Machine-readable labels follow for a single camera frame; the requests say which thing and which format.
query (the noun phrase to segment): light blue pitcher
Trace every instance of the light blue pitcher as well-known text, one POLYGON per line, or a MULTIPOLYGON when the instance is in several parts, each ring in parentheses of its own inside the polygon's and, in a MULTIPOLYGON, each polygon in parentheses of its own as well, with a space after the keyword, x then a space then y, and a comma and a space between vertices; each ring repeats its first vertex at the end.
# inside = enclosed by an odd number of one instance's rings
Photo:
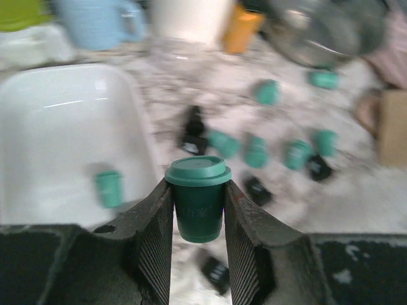
POLYGON ((55 0, 58 16, 73 43, 109 50, 146 36, 143 9, 131 0, 55 0))

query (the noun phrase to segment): metal bowl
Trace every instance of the metal bowl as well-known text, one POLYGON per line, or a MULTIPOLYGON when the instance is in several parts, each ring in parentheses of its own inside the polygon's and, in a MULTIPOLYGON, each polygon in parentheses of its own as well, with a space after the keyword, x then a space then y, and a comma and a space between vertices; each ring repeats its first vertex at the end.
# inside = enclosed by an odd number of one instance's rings
POLYGON ((377 0, 269 0, 263 31, 289 59, 332 68, 375 50, 383 39, 385 7, 377 0))

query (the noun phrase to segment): cup lid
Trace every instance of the cup lid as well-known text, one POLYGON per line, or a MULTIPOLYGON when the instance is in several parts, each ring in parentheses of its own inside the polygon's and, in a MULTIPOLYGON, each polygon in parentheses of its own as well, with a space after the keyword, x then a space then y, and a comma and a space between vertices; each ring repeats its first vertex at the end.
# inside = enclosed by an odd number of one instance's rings
POLYGON ((196 156, 173 162, 165 180, 176 186, 215 186, 231 179, 230 168, 216 156, 196 156))

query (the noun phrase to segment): marble table surface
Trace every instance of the marble table surface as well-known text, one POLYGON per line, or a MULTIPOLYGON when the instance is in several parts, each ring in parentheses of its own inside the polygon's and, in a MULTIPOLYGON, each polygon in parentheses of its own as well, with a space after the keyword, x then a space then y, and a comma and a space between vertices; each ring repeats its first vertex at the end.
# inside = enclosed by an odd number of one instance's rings
MULTIPOLYGON (((82 51, 77 62, 115 65, 137 80, 163 173, 172 161, 189 156, 177 147, 177 138, 188 106, 200 105, 209 128, 243 144, 248 133, 266 139, 272 157, 266 168, 251 170, 241 156, 226 163, 237 184, 247 170, 265 183, 275 195, 265 210, 276 218, 308 232, 407 233, 407 171, 381 167, 374 140, 352 117, 357 98, 368 88, 380 87, 363 60, 339 69, 340 87, 331 91, 308 85, 309 69, 287 61, 258 37, 244 55, 212 50, 170 65, 148 49, 124 44, 111 51, 82 51), (252 89, 264 79, 281 86, 282 98, 275 106, 260 105, 252 97, 252 89), (310 141, 318 128, 339 135, 338 154, 327 160, 335 175, 324 183, 282 165, 285 143, 293 138, 310 141)), ((0 72, 0 80, 7 75, 0 72)), ((194 265, 199 247, 227 260, 224 238, 197 246, 175 234, 170 303, 231 304, 230 294, 217 296, 194 265)))

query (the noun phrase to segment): orange bottle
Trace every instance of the orange bottle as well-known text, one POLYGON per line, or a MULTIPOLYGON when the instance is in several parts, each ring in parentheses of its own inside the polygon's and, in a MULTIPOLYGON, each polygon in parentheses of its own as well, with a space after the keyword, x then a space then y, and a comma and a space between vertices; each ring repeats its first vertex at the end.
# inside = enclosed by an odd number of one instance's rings
POLYGON ((242 0, 233 10, 229 26, 223 38, 223 48, 227 53, 246 51, 253 34, 257 33, 265 20, 259 0, 242 0))

